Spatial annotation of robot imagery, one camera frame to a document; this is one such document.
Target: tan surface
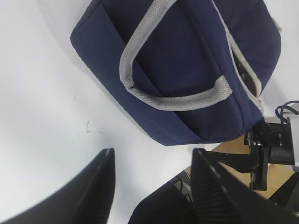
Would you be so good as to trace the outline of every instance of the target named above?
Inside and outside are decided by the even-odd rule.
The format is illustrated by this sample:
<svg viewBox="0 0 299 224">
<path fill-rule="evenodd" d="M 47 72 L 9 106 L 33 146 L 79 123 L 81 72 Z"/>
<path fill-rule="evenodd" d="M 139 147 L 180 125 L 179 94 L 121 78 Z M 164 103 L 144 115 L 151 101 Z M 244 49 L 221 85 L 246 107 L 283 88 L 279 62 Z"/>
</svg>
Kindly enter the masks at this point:
<svg viewBox="0 0 299 224">
<path fill-rule="evenodd" d="M 241 137 L 233 141 L 222 143 L 213 151 L 222 153 L 247 154 L 249 153 L 249 148 L 248 146 L 244 146 L 243 137 Z M 241 174 L 226 165 L 224 165 L 224 167 L 246 186 L 249 186 L 250 174 Z M 294 172 L 289 170 L 286 166 L 276 164 L 270 165 L 268 170 L 268 190 L 257 191 L 257 193 L 265 198 L 269 198 L 282 184 L 284 184 L 290 178 L 293 173 Z"/>
</svg>

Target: black cable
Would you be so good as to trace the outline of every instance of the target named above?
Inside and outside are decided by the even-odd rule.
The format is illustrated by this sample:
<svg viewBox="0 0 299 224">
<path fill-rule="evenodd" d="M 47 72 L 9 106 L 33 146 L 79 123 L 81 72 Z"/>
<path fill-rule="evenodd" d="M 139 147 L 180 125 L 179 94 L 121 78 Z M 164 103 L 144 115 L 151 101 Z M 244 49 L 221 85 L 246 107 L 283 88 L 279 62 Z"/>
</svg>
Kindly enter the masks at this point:
<svg viewBox="0 0 299 224">
<path fill-rule="evenodd" d="M 178 176 L 176 176 L 176 178 L 181 182 L 181 187 L 180 187 L 180 189 L 179 189 L 179 192 L 182 192 L 182 190 L 183 190 L 183 181 L 182 181 L 182 179 L 181 179 L 180 177 L 178 177 Z"/>
<path fill-rule="evenodd" d="M 294 104 L 294 103 L 299 103 L 299 100 L 293 100 L 293 101 L 286 102 L 282 106 L 278 106 L 275 110 L 276 116 L 278 116 L 278 118 L 280 119 L 280 124 L 281 124 L 283 133 L 285 132 L 284 123 L 288 122 L 288 120 L 286 118 L 284 118 L 284 109 L 291 111 L 295 115 L 299 115 L 299 112 L 297 110 L 288 106 L 289 104 Z"/>
<path fill-rule="evenodd" d="M 275 114 L 276 114 L 276 116 L 277 116 L 280 120 L 281 120 L 281 118 L 283 118 L 284 122 L 287 123 L 288 120 L 287 120 L 286 118 L 284 118 L 284 117 L 281 117 L 280 113 L 278 112 L 278 110 L 281 109 L 281 108 L 282 108 L 282 106 L 277 107 L 276 110 L 275 110 Z M 292 112 L 293 114 L 295 114 L 295 115 L 299 115 L 299 112 L 296 111 L 294 108 L 292 108 L 292 107 L 290 107 L 290 106 L 286 106 L 285 109 L 291 111 L 291 112 Z"/>
<path fill-rule="evenodd" d="M 188 196 L 188 198 L 189 198 L 189 202 L 190 202 L 191 204 L 193 204 L 193 201 L 192 201 L 192 199 L 191 199 L 191 196 L 190 196 L 189 194 L 185 194 L 185 198 L 187 198 L 187 196 Z"/>
</svg>

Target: bag handle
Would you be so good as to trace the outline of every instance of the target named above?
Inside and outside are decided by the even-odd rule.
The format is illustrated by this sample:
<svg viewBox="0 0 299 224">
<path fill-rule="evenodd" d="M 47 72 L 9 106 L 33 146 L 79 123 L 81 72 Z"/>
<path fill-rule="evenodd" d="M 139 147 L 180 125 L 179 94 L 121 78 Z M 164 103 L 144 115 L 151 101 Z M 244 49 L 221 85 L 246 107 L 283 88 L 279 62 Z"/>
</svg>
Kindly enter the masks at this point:
<svg viewBox="0 0 299 224">
<path fill-rule="evenodd" d="M 153 97 L 135 87 L 132 64 L 141 47 L 177 0 L 154 0 L 140 21 L 120 60 L 120 79 L 127 91 L 142 102 L 162 111 L 191 111 L 212 106 L 229 97 L 232 90 L 222 75 L 213 88 L 186 97 Z"/>
</svg>

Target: bag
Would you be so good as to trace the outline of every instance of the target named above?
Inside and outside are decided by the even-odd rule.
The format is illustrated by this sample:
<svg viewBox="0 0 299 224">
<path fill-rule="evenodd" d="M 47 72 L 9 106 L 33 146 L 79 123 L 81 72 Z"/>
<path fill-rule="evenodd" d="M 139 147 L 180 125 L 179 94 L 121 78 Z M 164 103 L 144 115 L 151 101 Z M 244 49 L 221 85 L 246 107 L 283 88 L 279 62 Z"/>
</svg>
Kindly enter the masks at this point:
<svg viewBox="0 0 299 224">
<path fill-rule="evenodd" d="M 260 121 L 281 51 L 262 0 L 93 0 L 71 42 L 166 146 L 232 140 Z"/>
</svg>

